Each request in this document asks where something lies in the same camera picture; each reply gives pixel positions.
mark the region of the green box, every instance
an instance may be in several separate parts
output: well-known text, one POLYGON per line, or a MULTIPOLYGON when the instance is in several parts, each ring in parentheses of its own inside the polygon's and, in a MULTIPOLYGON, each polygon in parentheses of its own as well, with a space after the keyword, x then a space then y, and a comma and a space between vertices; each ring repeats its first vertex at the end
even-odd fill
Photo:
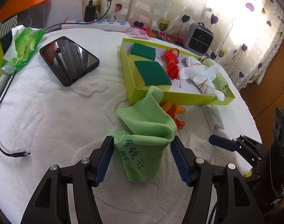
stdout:
MULTIPOLYGON (((127 89, 127 97, 129 100, 129 104, 131 106, 135 104, 137 101, 139 101, 140 99, 143 99, 147 94, 147 90, 139 89, 135 86, 133 76, 131 73, 131 69, 130 69, 130 65, 128 62, 128 56, 127 56, 127 50, 126 50, 125 43, 139 43, 139 44, 161 48, 161 49, 172 49, 172 47, 149 42, 149 41, 136 40, 136 39, 124 38, 122 40, 122 44, 120 47, 120 54, 121 54, 121 59, 122 59, 122 68, 124 71, 125 86, 127 89)), ((193 56, 197 59, 199 58, 196 55, 190 54, 182 50, 179 50, 179 52, 180 54, 183 54, 186 56, 193 56)), ((227 94, 229 95, 229 97, 225 97, 225 100, 221 102, 214 95, 164 92, 164 97, 162 98, 161 103, 169 101, 175 105, 227 105, 233 99, 235 99, 235 96, 233 95, 229 87, 227 89, 227 94)))

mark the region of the green scouring sponge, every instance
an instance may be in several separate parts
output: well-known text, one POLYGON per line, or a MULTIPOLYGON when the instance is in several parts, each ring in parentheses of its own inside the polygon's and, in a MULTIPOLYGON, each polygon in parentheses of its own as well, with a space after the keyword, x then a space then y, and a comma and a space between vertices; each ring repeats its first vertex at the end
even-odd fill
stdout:
POLYGON ((150 86, 156 86, 163 91, 168 91, 172 85, 167 73, 156 61, 134 61, 132 76, 135 86, 139 89, 148 89, 150 86))
POLYGON ((136 60, 148 60, 154 61, 155 60, 155 48, 134 43, 130 55, 128 56, 128 62, 130 65, 133 64, 136 60))

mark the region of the small heater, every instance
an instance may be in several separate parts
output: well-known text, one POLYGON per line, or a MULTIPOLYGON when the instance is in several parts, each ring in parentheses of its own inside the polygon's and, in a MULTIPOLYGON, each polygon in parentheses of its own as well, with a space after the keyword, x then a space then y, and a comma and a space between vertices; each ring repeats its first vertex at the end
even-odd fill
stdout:
POLYGON ((203 23, 191 24, 183 47, 198 56, 203 56, 207 52, 214 36, 213 33, 203 23))

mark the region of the black cable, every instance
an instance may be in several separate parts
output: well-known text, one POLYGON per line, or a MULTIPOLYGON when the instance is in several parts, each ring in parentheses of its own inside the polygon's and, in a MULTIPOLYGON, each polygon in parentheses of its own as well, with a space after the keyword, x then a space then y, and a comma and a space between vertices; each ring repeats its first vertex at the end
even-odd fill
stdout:
POLYGON ((216 207, 217 207, 217 203, 215 203, 215 205, 214 205, 214 207, 213 207, 213 209, 212 209, 212 212, 210 213, 210 217, 209 217, 209 219, 208 219, 207 224, 211 224, 212 218, 214 217, 214 212, 215 212, 215 210, 216 210, 216 207))
MULTIPOLYGON (((8 82, 8 84, 7 84, 7 87, 4 89, 3 93, 0 95, 0 105, 1 105, 1 103, 2 103, 2 100, 4 99, 4 96, 6 95, 6 93, 7 93, 7 91, 8 91, 8 89, 9 89, 9 87, 10 87, 12 81, 13 81, 13 78, 14 78, 15 74, 16 74, 16 73, 14 73, 14 74, 12 75, 11 79, 9 80, 9 82, 8 82)), ((27 156, 27 155, 30 154, 30 152, 29 152, 29 153, 27 153, 27 152, 7 153, 7 152, 5 152, 4 150, 2 150, 1 147, 0 147, 0 151, 1 151, 4 155, 10 156, 10 157, 24 157, 24 156, 27 156)))
POLYGON ((112 3, 112 0, 110 0, 110 5, 109 5, 107 11, 105 12, 105 14, 104 14, 100 19, 98 19, 98 20, 96 20, 96 21, 89 22, 89 23, 60 23, 60 24, 52 25, 52 26, 50 26, 49 28, 44 29, 44 31, 47 31, 47 30, 50 29, 50 28, 53 28, 53 27, 58 26, 58 25, 63 25, 63 24, 81 24, 81 25, 83 25, 83 24, 94 24, 94 23, 97 23, 98 21, 102 20, 103 17, 105 17, 106 14, 109 12, 110 7, 111 7, 111 3, 112 3))

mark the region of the screw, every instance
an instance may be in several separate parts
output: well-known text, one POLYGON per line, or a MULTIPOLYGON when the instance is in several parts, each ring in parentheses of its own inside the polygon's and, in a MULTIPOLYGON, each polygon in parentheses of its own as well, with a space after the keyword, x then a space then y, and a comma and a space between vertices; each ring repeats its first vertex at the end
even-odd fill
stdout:
POLYGON ((235 165, 234 165, 233 163, 229 163, 229 164, 228 164, 228 167, 229 167, 230 169, 235 169, 235 165))
POLYGON ((83 163, 83 164, 86 164, 86 163, 89 163, 89 158, 83 158, 82 160, 81 160, 81 163, 83 163))
POLYGON ((56 164, 51 165, 51 167, 50 167, 50 170, 51 170, 51 171, 54 171, 54 170, 56 170, 56 169, 57 169, 57 165, 56 165, 56 164))
POLYGON ((199 164, 202 164, 202 163, 204 163, 204 159, 201 158, 201 157, 198 157, 198 158, 196 158, 196 162, 199 163, 199 164))

